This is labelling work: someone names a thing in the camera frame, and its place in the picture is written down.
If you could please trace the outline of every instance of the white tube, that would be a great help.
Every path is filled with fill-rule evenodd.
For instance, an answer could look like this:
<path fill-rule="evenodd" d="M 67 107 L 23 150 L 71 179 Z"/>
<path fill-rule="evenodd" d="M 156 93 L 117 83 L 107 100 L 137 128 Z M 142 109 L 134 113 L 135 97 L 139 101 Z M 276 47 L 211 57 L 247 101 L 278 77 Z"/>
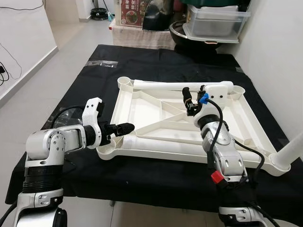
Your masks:
<path fill-rule="evenodd" d="M 195 83 L 165 83 L 165 82 L 152 82 L 134 80 L 134 89 L 138 90 L 172 90 L 182 91 L 184 87 L 189 87 L 190 91 L 199 91 L 202 85 L 226 85 L 228 88 L 228 94 L 233 91 L 233 83 L 231 81 L 222 82 L 195 82 Z"/>
<path fill-rule="evenodd" d="M 201 145 L 145 139 L 139 138 L 135 135 L 124 136 L 121 148 L 134 150 L 152 150 L 187 155 L 205 155 L 205 152 L 203 151 Z"/>
<path fill-rule="evenodd" d="M 282 170 L 289 170 L 290 164 L 303 153 L 303 133 L 290 141 L 278 153 L 269 156 L 271 162 Z"/>

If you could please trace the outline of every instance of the white wall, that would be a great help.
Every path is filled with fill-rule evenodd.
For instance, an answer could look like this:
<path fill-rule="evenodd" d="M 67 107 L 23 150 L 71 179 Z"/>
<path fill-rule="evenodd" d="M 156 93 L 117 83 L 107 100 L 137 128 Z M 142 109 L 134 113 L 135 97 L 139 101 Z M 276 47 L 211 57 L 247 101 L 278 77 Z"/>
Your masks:
<path fill-rule="evenodd" d="M 32 9 L 42 4 L 41 0 L 1 0 L 1 7 Z M 56 43 L 48 23 L 44 7 L 32 11 L 15 11 L 0 9 L 0 43 L 15 57 L 20 68 L 12 57 L 0 46 L 0 62 L 11 73 L 10 78 L 0 86 L 0 99 L 14 87 L 20 79 L 44 59 Z"/>
<path fill-rule="evenodd" d="M 302 0 L 252 0 L 241 43 L 229 50 L 289 139 L 303 130 L 302 9 Z"/>
<path fill-rule="evenodd" d="M 105 3 L 106 3 L 106 6 L 109 10 L 109 12 L 111 13 L 115 13 L 115 4 L 114 4 L 114 0 L 104 0 Z M 104 3 L 103 3 L 103 0 L 98 0 L 98 3 L 99 3 L 99 7 L 100 8 L 106 8 Z"/>
<path fill-rule="evenodd" d="M 92 0 L 76 0 L 76 2 L 77 2 L 79 18 L 88 19 L 90 17 L 91 9 L 94 8 L 94 4 Z"/>
<path fill-rule="evenodd" d="M 79 22 L 76 0 L 46 0 L 45 10 L 48 19 L 51 21 Z"/>

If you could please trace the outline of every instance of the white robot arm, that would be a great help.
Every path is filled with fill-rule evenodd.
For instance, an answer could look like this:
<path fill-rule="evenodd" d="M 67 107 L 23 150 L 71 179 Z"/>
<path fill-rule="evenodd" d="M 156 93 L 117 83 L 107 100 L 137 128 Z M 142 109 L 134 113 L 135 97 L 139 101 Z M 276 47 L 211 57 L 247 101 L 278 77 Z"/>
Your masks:
<path fill-rule="evenodd" d="M 249 182 L 241 154 L 235 148 L 235 139 L 223 123 L 222 109 L 227 92 L 224 85 L 202 86 L 198 104 L 193 104 L 189 88 L 182 90 L 187 114 L 194 116 L 194 124 L 201 130 L 208 171 L 217 186 L 221 221 L 228 227 L 267 227 L 262 215 L 265 213 L 256 203 L 255 185 Z"/>
<path fill-rule="evenodd" d="M 18 195 L 14 227 L 67 226 L 66 211 L 58 208 L 63 200 L 64 155 L 86 147 L 95 149 L 109 144 L 111 134 L 122 136 L 134 130 L 129 123 L 98 122 L 103 107 L 101 99 L 90 99 L 83 111 L 83 125 L 41 130 L 28 137 L 25 181 Z"/>

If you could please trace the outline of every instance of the plastic storage box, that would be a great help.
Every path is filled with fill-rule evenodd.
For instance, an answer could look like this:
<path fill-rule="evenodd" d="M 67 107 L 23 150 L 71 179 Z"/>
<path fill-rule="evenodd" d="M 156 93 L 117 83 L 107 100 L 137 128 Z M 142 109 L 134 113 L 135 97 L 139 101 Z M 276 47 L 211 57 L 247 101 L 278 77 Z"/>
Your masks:
<path fill-rule="evenodd" d="M 250 12 L 239 12 L 238 6 L 198 9 L 189 5 L 183 29 L 192 40 L 238 43 L 238 36 L 248 17 Z"/>

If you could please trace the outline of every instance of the gray floor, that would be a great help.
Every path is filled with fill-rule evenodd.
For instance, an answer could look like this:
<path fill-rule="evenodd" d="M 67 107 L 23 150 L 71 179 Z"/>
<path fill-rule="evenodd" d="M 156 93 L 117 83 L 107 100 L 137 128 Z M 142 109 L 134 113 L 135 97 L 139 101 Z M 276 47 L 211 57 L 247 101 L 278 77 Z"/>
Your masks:
<path fill-rule="evenodd" d="M 40 129 L 59 103 L 98 44 L 112 44 L 108 21 L 90 21 L 65 44 L 0 109 L 0 214 L 4 204 L 10 173 L 25 151 L 29 134 Z M 221 227 L 217 214 L 194 210 L 169 209 L 140 204 L 65 197 L 61 205 L 67 209 L 69 227 Z M 12 225 L 10 215 L 4 227 Z"/>

